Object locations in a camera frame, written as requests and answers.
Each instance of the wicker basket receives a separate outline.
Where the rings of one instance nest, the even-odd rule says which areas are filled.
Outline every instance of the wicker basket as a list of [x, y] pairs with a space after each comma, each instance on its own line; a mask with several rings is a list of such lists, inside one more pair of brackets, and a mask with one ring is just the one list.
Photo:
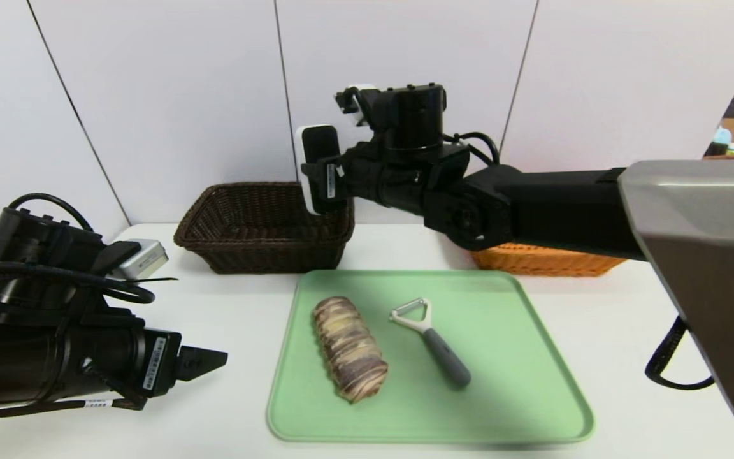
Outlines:
[[594, 277], [607, 273], [624, 260], [611, 256], [570, 252], [525, 244], [502, 244], [472, 252], [481, 270], [500, 270], [530, 276]]
[[305, 210], [297, 183], [235, 183], [203, 192], [175, 244], [215, 273], [307, 273], [338, 265], [353, 226], [351, 201], [317, 217]]

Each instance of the white sticker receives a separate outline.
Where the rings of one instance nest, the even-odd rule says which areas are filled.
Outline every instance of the white sticker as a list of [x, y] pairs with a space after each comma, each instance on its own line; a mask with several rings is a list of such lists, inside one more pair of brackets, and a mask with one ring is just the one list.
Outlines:
[[336, 166], [327, 165], [327, 198], [332, 200], [336, 197]]
[[111, 400], [84, 400], [85, 409], [105, 409], [105, 407], [111, 406]]
[[155, 339], [155, 346], [152, 347], [152, 357], [149, 358], [149, 367], [146, 368], [146, 377], [143, 378], [143, 389], [152, 390], [157, 379], [157, 370], [161, 366], [161, 358], [163, 358], [163, 349], [166, 348], [166, 338], [158, 337]]

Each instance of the sticker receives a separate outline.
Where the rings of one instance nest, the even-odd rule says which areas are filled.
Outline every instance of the sticker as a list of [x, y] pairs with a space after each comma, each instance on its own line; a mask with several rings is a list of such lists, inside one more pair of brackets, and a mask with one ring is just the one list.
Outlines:
[[336, 197], [336, 166], [332, 163], [327, 165], [327, 198], [332, 200]]
[[85, 409], [105, 409], [111, 406], [111, 400], [84, 400]]
[[161, 366], [161, 358], [163, 358], [163, 349], [166, 348], [166, 338], [157, 337], [155, 346], [152, 347], [152, 358], [149, 358], [149, 368], [146, 368], [146, 377], [143, 378], [143, 389], [152, 390], [157, 379], [157, 370]]

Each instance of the peeler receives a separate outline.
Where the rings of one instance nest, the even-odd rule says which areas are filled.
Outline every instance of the peeler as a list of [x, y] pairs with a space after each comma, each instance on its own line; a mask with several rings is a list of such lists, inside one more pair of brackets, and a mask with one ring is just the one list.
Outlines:
[[[421, 307], [426, 308], [422, 320], [416, 321], [402, 317], [403, 314], [406, 314], [411, 310], [417, 310]], [[461, 362], [455, 352], [452, 352], [452, 348], [446, 344], [438, 332], [432, 328], [432, 303], [430, 300], [418, 298], [404, 305], [400, 305], [392, 310], [390, 313], [390, 320], [420, 332], [420, 334], [423, 335], [423, 340], [426, 345], [429, 347], [430, 351], [432, 351], [432, 354], [435, 355], [440, 368], [449, 375], [449, 378], [451, 378], [458, 387], [465, 387], [469, 384], [471, 381], [471, 373], [469, 373], [466, 365]]]

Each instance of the white table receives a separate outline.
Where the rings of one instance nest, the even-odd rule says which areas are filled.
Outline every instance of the white table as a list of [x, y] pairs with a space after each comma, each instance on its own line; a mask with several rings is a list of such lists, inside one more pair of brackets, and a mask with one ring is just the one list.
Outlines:
[[[178, 382], [143, 412], [87, 409], [0, 420], [0, 458], [359, 459], [503, 457], [734, 459], [734, 418], [716, 387], [696, 392], [648, 381], [644, 365], [675, 319], [646, 263], [629, 261], [599, 279], [521, 278], [594, 410], [588, 441], [532, 450], [450, 445], [289, 444], [265, 423], [271, 378], [297, 275], [218, 276], [172, 243], [174, 224], [140, 224], [120, 238], [163, 241], [171, 261], [158, 274], [180, 282], [149, 287], [151, 305], [133, 305], [147, 325], [183, 333], [183, 343], [222, 349], [226, 367]], [[356, 227], [339, 268], [444, 270], [471, 260], [422, 226]], [[665, 373], [701, 381], [705, 364], [690, 340]]]

